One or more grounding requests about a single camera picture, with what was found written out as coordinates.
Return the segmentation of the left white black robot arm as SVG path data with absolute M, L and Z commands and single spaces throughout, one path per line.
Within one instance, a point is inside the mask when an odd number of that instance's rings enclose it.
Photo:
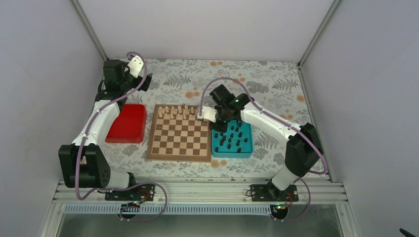
M 58 151 L 64 183 L 68 188 L 118 189 L 126 200 L 137 195 L 138 187 L 130 182 L 131 175 L 113 171 L 102 150 L 108 132 L 126 103 L 130 91 L 146 91 L 152 75 L 140 76 L 144 59 L 132 56 L 126 62 L 105 61 L 104 79 L 100 82 L 92 114 L 82 132 L 71 144 Z

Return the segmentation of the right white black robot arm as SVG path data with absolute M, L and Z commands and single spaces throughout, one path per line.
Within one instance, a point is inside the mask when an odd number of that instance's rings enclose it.
M 211 129 L 225 132 L 228 122 L 235 119 L 286 142 L 285 164 L 266 185 L 270 199 L 280 201 L 291 184 L 309 173 L 318 160 L 324 159 L 318 132 L 312 124 L 299 125 L 274 115 L 254 101 L 248 92 L 234 96 L 220 85 L 210 95 L 216 105 L 202 106 L 199 119 L 209 121 Z

